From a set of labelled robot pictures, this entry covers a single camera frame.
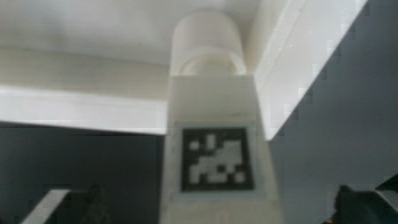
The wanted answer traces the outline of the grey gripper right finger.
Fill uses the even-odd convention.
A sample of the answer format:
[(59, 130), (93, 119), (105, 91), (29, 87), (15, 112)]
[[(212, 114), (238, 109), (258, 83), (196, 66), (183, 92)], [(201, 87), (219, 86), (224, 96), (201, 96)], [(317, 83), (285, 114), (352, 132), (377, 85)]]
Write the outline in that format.
[(398, 224), (398, 173), (370, 191), (340, 187), (334, 224)]

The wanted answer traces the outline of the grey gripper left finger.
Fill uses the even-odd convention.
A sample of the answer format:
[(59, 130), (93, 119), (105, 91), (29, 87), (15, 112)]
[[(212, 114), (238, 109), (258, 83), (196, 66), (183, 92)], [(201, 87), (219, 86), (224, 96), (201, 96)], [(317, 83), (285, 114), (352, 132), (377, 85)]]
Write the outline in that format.
[(52, 189), (20, 224), (45, 224), (64, 201), (70, 189)]

